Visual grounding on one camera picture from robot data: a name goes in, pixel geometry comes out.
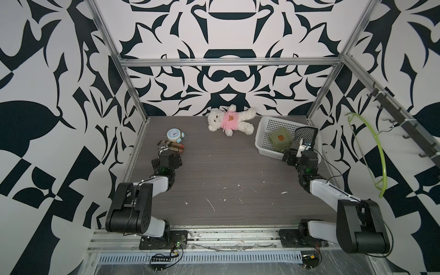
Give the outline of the houndstooth black white garment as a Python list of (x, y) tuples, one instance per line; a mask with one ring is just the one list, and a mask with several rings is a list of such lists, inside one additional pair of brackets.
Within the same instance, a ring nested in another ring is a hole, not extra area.
[(291, 144), (291, 149), (298, 151), (301, 145), (314, 148), (316, 144), (318, 132), (319, 131), (317, 128), (310, 126), (299, 127), (295, 129), (293, 134), (293, 142)]

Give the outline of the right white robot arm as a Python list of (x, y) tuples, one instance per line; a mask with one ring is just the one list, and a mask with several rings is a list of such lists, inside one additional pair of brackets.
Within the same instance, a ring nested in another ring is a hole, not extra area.
[(336, 222), (301, 220), (298, 238), (303, 241), (327, 241), (339, 245), (346, 253), (391, 253), (394, 236), (382, 218), (378, 204), (362, 200), (339, 189), (318, 172), (318, 152), (288, 150), (283, 162), (298, 172), (300, 186), (309, 194), (321, 199), (336, 212)]

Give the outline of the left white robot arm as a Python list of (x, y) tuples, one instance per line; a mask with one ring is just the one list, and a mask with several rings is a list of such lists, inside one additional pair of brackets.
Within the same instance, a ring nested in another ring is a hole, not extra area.
[(173, 246), (170, 224), (152, 216), (152, 201), (155, 196), (172, 188), (175, 170), (181, 166), (179, 152), (163, 149), (152, 160), (154, 171), (148, 179), (119, 184), (105, 220), (106, 231), (141, 236), (140, 249)]

